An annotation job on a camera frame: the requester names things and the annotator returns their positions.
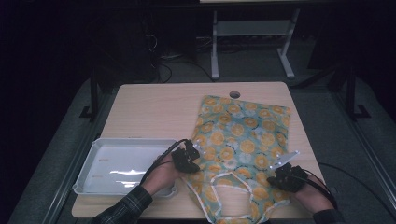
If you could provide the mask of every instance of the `plaid sleeve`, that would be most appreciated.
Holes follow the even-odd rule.
[[[114,206],[92,219],[92,223],[132,223],[152,202],[151,196],[141,186],[136,186]]]

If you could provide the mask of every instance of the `person's right hand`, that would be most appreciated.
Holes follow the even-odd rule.
[[[148,175],[147,179],[142,184],[142,187],[151,196],[160,189],[172,186],[176,179],[185,175],[175,168],[171,154],[163,158],[162,163],[163,164],[159,165]]]
[[[309,175],[308,179],[324,188],[323,183],[314,176]],[[294,193],[293,197],[313,214],[322,210],[334,209],[332,203],[326,196],[309,184],[305,184],[302,189]]]

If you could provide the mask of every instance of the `cloth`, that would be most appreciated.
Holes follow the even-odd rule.
[[[125,195],[114,206],[92,219],[92,223],[134,223],[152,202],[151,196],[140,185]]]
[[[267,182],[276,156],[287,152],[290,109],[218,96],[205,96],[192,141],[202,150],[201,171],[186,182],[211,223],[259,223],[289,195]],[[224,217],[216,187],[250,194],[251,214]]]

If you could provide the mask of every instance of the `hole in fabric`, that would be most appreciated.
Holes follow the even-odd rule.
[[[241,93],[239,93],[239,91],[230,91],[230,97],[233,99],[238,99],[241,97]]]
[[[251,213],[250,193],[230,187],[215,186],[224,217],[240,217]]]

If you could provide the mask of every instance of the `sleeve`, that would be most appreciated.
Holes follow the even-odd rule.
[[[314,214],[316,224],[344,224],[343,215],[335,209],[323,210]]]
[[[92,219],[92,223],[133,223],[152,203],[152,198],[141,186],[136,186],[115,205]]]

